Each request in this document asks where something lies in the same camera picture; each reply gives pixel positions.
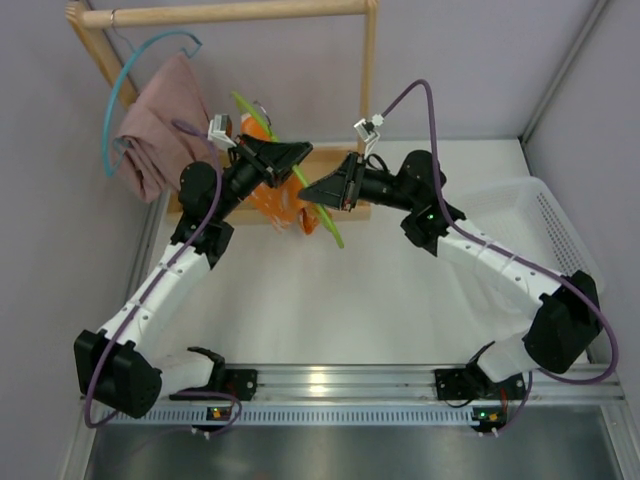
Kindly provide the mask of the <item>green plastic hanger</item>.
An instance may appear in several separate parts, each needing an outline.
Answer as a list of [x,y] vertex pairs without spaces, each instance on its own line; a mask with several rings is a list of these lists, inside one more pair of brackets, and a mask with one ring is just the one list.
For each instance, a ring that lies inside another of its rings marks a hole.
[[[275,134],[271,128],[271,121],[268,115],[266,114],[266,111],[261,107],[259,103],[254,102],[253,104],[251,104],[237,91],[232,91],[231,96],[236,103],[236,107],[240,113],[240,116],[242,113],[248,112],[256,116],[258,120],[265,120],[266,126],[268,127],[269,131]],[[307,176],[303,173],[302,169],[299,166],[295,166],[293,168],[293,173],[298,173],[301,176],[303,187],[307,187],[309,185],[309,180]],[[344,247],[344,241],[331,214],[327,211],[325,207],[320,206],[318,204],[314,204],[314,203],[311,203],[311,204],[316,209],[316,213],[319,215],[320,225],[322,225],[332,235],[337,246],[340,249],[342,249]]]

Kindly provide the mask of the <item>orange white patterned trousers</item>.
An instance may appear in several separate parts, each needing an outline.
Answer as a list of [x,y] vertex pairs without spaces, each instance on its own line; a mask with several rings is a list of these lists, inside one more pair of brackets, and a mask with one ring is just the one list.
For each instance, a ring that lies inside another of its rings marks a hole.
[[[260,140],[278,140],[269,131],[265,120],[258,120],[248,112],[242,113],[240,120],[243,134]],[[292,173],[279,187],[269,187],[266,184],[258,186],[250,195],[249,202],[269,219],[276,230],[283,231],[297,224],[306,235],[310,235],[320,225],[320,219],[310,202],[298,198],[302,188],[301,176]]]

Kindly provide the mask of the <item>pink trousers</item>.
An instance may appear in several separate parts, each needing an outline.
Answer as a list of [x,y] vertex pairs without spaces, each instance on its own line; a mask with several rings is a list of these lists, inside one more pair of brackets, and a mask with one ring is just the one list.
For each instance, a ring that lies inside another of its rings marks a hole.
[[166,60],[129,107],[115,138],[107,143],[116,175],[142,201],[180,188],[180,175],[194,161],[212,161],[205,144],[176,129],[186,122],[205,132],[209,114],[187,56]]

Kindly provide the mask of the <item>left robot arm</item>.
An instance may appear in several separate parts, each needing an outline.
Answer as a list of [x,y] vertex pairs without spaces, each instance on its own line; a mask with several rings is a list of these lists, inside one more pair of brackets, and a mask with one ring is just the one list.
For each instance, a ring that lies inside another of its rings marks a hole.
[[152,273],[98,331],[74,342],[79,387],[90,407],[98,401],[133,418],[162,397],[214,390],[223,358],[202,347],[158,358],[156,344],[189,292],[219,262],[233,235],[227,217],[265,182],[282,183],[313,150],[309,142],[270,142],[238,136],[233,161],[190,163],[181,173],[182,216]]

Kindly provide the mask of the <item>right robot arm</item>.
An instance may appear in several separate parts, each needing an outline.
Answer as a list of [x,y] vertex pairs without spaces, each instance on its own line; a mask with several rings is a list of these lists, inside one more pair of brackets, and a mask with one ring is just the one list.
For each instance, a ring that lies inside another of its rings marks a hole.
[[581,270],[566,276],[537,266],[491,240],[443,199],[445,181],[426,150],[410,152],[395,174],[350,153],[299,196],[340,211],[364,200],[406,212],[401,228],[414,246],[468,269],[525,315],[528,327],[487,343],[461,370],[472,398],[486,398],[499,383],[536,369],[565,373],[602,330],[595,281]]

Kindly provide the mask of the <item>wooden clothes rack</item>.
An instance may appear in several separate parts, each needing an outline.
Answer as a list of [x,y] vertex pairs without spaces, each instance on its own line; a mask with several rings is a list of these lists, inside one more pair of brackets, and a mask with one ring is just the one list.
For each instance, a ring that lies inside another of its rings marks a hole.
[[[78,38],[83,42],[87,52],[91,55],[96,65],[100,68],[102,75],[111,85],[112,90],[107,102],[104,114],[104,122],[101,137],[101,155],[103,167],[108,177],[115,175],[121,168],[124,159],[125,150],[132,148],[130,143],[124,137],[113,137],[111,135],[111,122],[113,110],[116,101],[130,109],[138,100],[138,93],[129,80],[129,72],[135,65],[141,55],[151,46],[164,38],[172,36],[184,36],[190,39],[194,47],[192,50],[181,50],[182,57],[191,59],[202,47],[201,40],[192,32],[184,29],[167,30],[156,36],[153,36],[143,42],[139,47],[133,48],[131,43],[125,37],[122,39],[128,42],[127,45],[132,49],[132,53],[126,63],[121,64],[115,50],[110,46],[106,34],[95,33],[98,30],[106,30],[111,28],[116,34],[116,27],[137,27],[137,26],[167,26],[171,24],[190,24],[190,23],[223,23],[234,21],[252,21],[252,20],[281,20],[287,18],[312,18],[326,16],[348,16],[348,15],[364,15],[365,16],[365,39],[364,53],[362,60],[362,75],[360,88],[360,113],[367,114],[369,111],[370,87],[372,83],[372,68],[374,62],[374,44],[377,22],[377,1],[319,1],[315,4],[311,1],[296,3],[295,1],[267,1],[253,2],[246,4],[220,4],[220,5],[204,5],[204,6],[180,6],[180,7],[145,7],[135,9],[125,9],[118,16],[118,9],[95,11],[84,6],[83,1],[69,1],[65,8],[65,15]],[[235,152],[238,146],[249,146],[243,138],[239,142],[231,138],[228,133],[229,128],[226,126],[218,130],[207,130],[207,133],[200,131],[198,128],[184,122],[184,119],[171,119],[174,129],[184,135],[190,135],[200,138],[207,149],[212,147],[209,153],[217,167],[214,178],[218,173],[222,172],[222,162],[218,151],[231,153]],[[263,168],[266,173],[268,186],[276,188],[285,184],[291,175],[299,178],[300,184],[305,184],[306,178],[299,168],[299,164],[311,154],[313,147],[311,144],[298,143],[281,143],[277,140],[260,140],[266,142],[268,146],[278,147],[276,153],[297,155],[276,156],[275,161],[256,157],[258,160],[267,160],[266,167]],[[110,151],[118,152],[117,161],[112,161]]]

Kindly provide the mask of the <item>white plastic basket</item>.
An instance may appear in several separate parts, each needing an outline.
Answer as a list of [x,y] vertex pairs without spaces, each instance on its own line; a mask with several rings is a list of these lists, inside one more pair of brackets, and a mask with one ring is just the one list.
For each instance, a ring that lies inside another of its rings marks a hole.
[[[520,177],[449,196],[447,202],[461,210],[481,232],[503,248],[541,266],[571,276],[581,270],[606,291],[604,276],[566,213],[546,184]],[[524,328],[530,317],[495,282],[473,272],[470,256],[460,251],[443,260],[459,277],[462,298],[486,321]]]

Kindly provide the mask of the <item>aluminium mounting rail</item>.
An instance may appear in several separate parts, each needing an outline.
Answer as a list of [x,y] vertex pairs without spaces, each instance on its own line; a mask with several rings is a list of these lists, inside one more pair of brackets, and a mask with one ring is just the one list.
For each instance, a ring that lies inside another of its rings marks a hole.
[[517,402],[529,391],[530,403],[540,405],[591,405],[619,403],[625,399],[616,375],[594,383],[604,372],[597,364],[579,364],[562,380],[534,371],[522,374],[487,396],[461,379],[458,365],[233,365],[217,393],[232,395],[242,403],[271,404],[473,404]]

